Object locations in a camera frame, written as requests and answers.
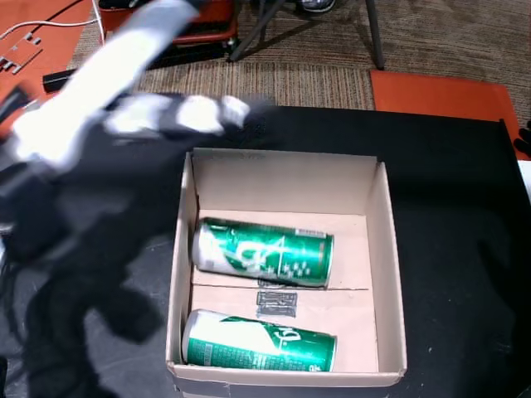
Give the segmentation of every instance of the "orange mat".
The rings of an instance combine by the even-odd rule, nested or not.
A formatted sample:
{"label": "orange mat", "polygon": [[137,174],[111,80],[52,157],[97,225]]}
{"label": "orange mat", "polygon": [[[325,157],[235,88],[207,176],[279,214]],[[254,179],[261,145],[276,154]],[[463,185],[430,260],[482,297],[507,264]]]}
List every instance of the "orange mat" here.
{"label": "orange mat", "polygon": [[[455,118],[504,119],[511,141],[518,137],[518,120],[509,92],[502,85],[428,75],[371,71],[376,110],[433,114]],[[518,159],[529,160],[516,151]]]}
{"label": "orange mat", "polygon": [[[19,22],[46,20],[75,0],[0,0],[0,35],[9,27]],[[90,19],[92,2],[82,0],[61,15],[53,18],[53,22],[83,22]],[[0,54],[9,49],[35,26],[20,27],[0,40]],[[18,83],[24,81],[25,86],[40,99],[49,97],[42,87],[42,77],[52,72],[66,69],[76,44],[80,39],[83,27],[46,27],[37,30],[34,35],[41,38],[43,51],[16,75],[10,71],[0,71],[0,100]],[[9,125],[9,120],[2,125]]]}

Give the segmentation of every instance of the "beverage can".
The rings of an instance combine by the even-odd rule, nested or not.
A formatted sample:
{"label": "beverage can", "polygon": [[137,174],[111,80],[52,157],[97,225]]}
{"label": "beverage can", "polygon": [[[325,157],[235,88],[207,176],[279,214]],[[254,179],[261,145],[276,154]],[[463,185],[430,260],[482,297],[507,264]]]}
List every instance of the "beverage can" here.
{"label": "beverage can", "polygon": [[322,287],[333,250],[334,237],[322,232],[205,218],[196,229],[192,261],[202,271]]}
{"label": "beverage can", "polygon": [[183,334],[183,359],[199,366],[332,371],[336,347],[325,333],[205,309],[190,313]]}

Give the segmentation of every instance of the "white cable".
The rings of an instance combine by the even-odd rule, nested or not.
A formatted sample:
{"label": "white cable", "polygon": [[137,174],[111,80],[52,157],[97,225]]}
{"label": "white cable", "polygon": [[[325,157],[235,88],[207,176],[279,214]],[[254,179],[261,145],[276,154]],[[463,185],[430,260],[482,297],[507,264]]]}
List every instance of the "white cable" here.
{"label": "white cable", "polygon": [[100,29],[101,44],[104,45],[105,44],[105,31],[103,29],[103,24],[101,23],[100,10],[98,9],[96,0],[92,0],[92,8],[94,8],[94,14],[96,14],[96,21],[98,22],[98,28]]}
{"label": "white cable", "polygon": [[13,25],[9,29],[7,29],[0,36],[0,40],[2,40],[5,36],[13,32],[14,30],[18,29],[19,27],[26,27],[28,25],[49,25],[51,27],[82,27],[84,25],[89,25],[94,22],[98,22],[98,19],[91,19],[90,21],[74,22],[74,23],[62,23],[62,22],[51,22],[51,21],[26,21],[26,22],[18,23],[17,25]]}

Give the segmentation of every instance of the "shoe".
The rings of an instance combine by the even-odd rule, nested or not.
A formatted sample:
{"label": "shoe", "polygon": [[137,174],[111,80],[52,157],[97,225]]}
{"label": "shoe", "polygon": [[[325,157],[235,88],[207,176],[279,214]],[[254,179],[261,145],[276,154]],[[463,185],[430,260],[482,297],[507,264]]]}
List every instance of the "shoe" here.
{"label": "shoe", "polygon": [[299,0],[300,8],[306,12],[328,12],[335,6],[335,0]]}

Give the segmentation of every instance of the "box flap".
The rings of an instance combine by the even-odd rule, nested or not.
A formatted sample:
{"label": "box flap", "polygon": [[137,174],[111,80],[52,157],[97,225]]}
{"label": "box flap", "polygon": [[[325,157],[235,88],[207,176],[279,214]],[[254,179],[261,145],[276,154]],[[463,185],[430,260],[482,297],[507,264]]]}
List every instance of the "box flap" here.
{"label": "box flap", "polygon": [[367,230],[380,371],[407,369],[397,240],[385,165],[380,163],[367,209]]}
{"label": "box flap", "polygon": [[364,214],[377,161],[329,153],[199,148],[192,163],[202,209]]}
{"label": "box flap", "polygon": [[192,175],[192,163],[187,154],[181,180],[181,197],[173,248],[172,282],[169,292],[166,362],[181,358],[181,337],[189,312],[192,263],[189,253],[190,236],[197,217],[197,196]]}

